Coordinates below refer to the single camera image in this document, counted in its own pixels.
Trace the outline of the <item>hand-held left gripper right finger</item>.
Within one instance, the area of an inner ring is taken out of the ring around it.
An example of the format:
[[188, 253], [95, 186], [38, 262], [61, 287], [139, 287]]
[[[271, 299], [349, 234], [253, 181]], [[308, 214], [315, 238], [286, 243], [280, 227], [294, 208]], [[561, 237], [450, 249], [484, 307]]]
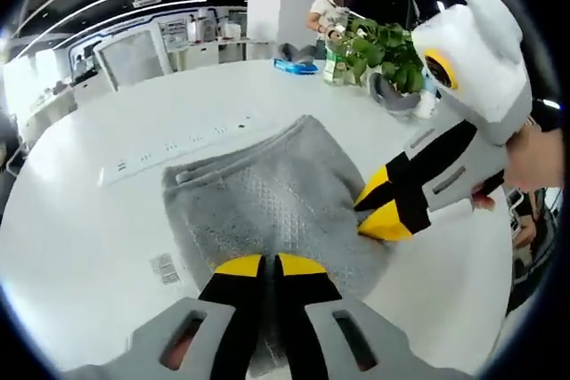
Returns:
[[366, 303], [342, 296], [326, 269], [274, 258], [277, 323], [294, 379], [466, 379], [415, 355], [407, 335]]

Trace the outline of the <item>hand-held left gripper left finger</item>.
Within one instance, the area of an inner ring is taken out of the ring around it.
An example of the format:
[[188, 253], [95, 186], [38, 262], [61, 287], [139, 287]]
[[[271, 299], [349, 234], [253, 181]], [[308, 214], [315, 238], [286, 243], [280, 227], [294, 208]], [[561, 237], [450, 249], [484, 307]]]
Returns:
[[265, 258], [221, 264], [199, 297], [185, 297], [138, 327], [129, 349], [68, 379], [244, 379], [257, 346]]

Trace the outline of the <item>person's right hand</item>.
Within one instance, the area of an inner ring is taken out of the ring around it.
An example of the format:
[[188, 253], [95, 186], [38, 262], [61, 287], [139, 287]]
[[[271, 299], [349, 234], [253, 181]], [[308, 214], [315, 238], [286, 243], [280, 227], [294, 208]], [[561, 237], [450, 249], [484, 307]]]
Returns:
[[525, 124], [507, 143], [503, 180], [523, 192], [559, 188], [565, 184], [565, 145], [561, 128], [543, 131]]

